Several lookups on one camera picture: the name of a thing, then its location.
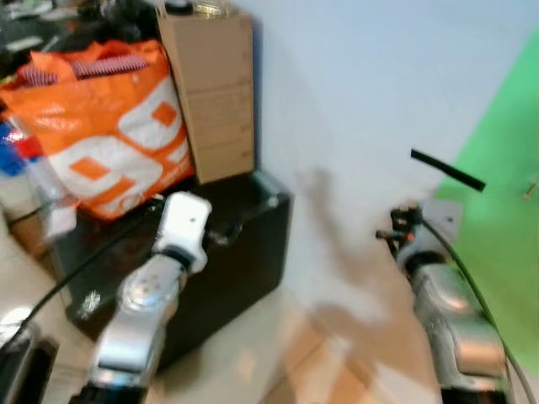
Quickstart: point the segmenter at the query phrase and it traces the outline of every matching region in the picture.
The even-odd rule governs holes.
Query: black case
[[[189,279],[168,324],[160,369],[273,290],[285,265],[291,197],[273,178],[257,171],[201,186],[184,182],[169,193],[186,189],[211,202],[208,224],[217,229],[269,197],[280,197],[275,208],[246,221],[230,247],[212,249],[205,269]],[[80,215],[77,229],[55,241],[60,276],[88,265],[68,285],[71,302],[65,302],[68,318],[91,338],[114,313],[122,279],[149,257],[162,209],[162,203],[149,202],[109,224]],[[92,293],[93,301],[99,297],[99,307],[88,316],[84,301]]]

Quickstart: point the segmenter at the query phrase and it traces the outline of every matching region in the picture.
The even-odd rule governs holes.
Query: orange bag
[[[148,66],[77,80],[74,61],[137,55]],[[60,180],[96,216],[111,220],[194,174],[168,60],[155,40],[97,43],[70,54],[32,53],[56,75],[41,88],[0,89],[9,114],[38,138]]]

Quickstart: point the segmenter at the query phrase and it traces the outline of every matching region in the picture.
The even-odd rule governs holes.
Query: cardboard box
[[[252,21],[157,11],[201,183],[254,169]]]

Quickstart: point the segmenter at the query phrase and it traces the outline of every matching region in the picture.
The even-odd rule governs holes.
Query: orange and white bag
[[[136,56],[144,67],[81,78],[85,66],[96,61],[116,72],[108,61],[123,56]],[[54,77],[54,83],[28,88],[20,78],[0,89],[0,99],[37,137],[85,210],[112,220],[194,174],[168,60],[158,42],[94,43],[82,52],[32,53],[31,60],[23,72]]]

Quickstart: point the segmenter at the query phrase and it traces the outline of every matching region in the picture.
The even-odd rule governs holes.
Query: blue object
[[[8,140],[11,129],[8,124],[0,124],[0,171],[15,177],[24,171],[24,160]]]

